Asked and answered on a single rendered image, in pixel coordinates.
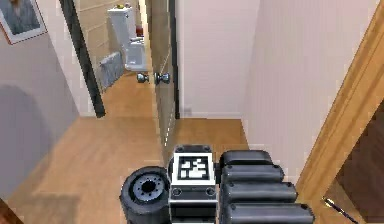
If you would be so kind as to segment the framed wall picture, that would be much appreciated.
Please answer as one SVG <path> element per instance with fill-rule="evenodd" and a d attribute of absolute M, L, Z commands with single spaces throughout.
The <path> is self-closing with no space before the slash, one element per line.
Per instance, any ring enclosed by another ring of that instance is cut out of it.
<path fill-rule="evenodd" d="M 0 0 L 0 28 L 10 45 L 47 32 L 36 0 Z"/>

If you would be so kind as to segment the grey towel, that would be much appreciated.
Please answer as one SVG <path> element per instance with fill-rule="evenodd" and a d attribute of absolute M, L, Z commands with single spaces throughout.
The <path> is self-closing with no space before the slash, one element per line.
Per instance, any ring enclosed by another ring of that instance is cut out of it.
<path fill-rule="evenodd" d="M 110 87 L 124 72 L 122 54 L 117 51 L 100 61 L 101 85 L 104 89 Z"/>

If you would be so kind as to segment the light wooden room door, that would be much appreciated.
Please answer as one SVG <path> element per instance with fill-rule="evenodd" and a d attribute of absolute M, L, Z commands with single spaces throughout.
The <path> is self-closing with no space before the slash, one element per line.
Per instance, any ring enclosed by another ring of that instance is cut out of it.
<path fill-rule="evenodd" d="M 298 201 L 312 208 L 314 224 L 331 220 L 322 197 L 383 100 L 384 0 L 379 0 L 297 181 Z"/>

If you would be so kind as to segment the brown room door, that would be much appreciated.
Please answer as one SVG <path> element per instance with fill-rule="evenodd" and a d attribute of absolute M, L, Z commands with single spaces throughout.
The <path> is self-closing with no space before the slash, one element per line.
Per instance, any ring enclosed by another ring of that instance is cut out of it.
<path fill-rule="evenodd" d="M 146 0 L 151 49 L 152 74 L 156 93 L 157 115 L 163 161 L 168 163 L 173 152 L 175 124 L 174 74 L 171 45 L 169 0 Z M 155 73 L 169 73 L 170 83 L 155 84 Z"/>

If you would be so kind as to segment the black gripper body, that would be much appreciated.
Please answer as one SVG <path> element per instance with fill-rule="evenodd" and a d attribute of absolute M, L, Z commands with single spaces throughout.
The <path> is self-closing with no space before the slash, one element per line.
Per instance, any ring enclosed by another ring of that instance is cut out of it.
<path fill-rule="evenodd" d="M 164 167 L 134 171 L 124 181 L 119 196 L 127 224 L 169 224 L 169 189 Z"/>

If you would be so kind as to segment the white toilet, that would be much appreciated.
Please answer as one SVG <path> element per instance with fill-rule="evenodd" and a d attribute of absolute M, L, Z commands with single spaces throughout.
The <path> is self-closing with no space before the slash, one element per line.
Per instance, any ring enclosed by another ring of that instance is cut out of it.
<path fill-rule="evenodd" d="M 127 70 L 145 71 L 147 69 L 144 39 L 136 33 L 136 15 L 132 6 L 111 8 L 108 15 L 117 41 L 123 53 Z"/>

